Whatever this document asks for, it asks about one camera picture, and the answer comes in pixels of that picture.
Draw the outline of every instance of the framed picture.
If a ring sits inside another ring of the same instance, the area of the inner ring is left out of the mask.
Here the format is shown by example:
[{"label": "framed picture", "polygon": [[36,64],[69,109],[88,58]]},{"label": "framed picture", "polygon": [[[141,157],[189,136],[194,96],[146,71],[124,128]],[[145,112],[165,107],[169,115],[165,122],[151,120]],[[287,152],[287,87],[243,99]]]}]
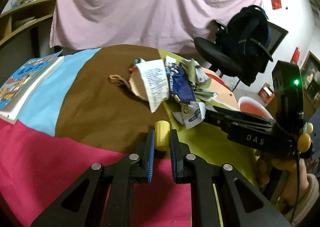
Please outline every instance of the framed picture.
[{"label": "framed picture", "polygon": [[320,104],[320,61],[311,52],[301,68],[304,93],[317,109]]}]

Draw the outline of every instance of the chair leg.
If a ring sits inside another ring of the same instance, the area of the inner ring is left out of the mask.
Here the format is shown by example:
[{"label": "chair leg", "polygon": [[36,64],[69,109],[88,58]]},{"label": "chair leg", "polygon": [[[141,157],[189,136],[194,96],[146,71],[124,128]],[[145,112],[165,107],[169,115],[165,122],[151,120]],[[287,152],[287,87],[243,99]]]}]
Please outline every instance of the chair leg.
[{"label": "chair leg", "polygon": [[238,86],[239,83],[240,83],[240,79],[239,79],[239,81],[237,82],[235,88],[232,89],[232,91],[234,91],[234,90],[236,89],[236,87]]}]

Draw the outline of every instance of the book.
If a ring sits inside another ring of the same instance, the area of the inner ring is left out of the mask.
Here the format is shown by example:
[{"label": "book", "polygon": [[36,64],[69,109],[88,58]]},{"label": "book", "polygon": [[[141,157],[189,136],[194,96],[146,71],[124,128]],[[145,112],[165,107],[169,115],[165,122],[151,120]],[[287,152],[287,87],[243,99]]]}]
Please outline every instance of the book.
[{"label": "book", "polygon": [[23,105],[38,85],[64,60],[61,52],[33,58],[23,64],[0,88],[0,118],[14,124]]}]

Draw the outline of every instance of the pink curtain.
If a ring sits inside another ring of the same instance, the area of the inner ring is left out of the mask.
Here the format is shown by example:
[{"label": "pink curtain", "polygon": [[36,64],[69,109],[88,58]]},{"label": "pink curtain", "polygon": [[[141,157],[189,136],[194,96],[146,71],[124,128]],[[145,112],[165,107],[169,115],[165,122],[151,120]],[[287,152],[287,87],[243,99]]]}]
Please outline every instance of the pink curtain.
[{"label": "pink curtain", "polygon": [[223,23],[262,0],[57,0],[50,46],[91,49],[135,44],[174,53],[195,52],[211,20]]}]

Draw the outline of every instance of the black cable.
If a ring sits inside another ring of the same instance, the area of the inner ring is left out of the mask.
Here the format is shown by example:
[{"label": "black cable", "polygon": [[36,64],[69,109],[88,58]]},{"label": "black cable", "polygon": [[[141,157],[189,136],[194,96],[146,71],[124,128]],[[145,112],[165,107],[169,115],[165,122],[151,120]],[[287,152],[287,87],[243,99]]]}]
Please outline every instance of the black cable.
[{"label": "black cable", "polygon": [[297,149],[296,149],[295,157],[296,157],[296,163],[297,163],[297,197],[296,197],[296,202],[294,204],[292,215],[291,215],[291,220],[290,220],[291,225],[293,222],[294,214],[297,210],[297,205],[299,201],[299,191],[300,191],[300,159],[299,159],[299,153]]}]

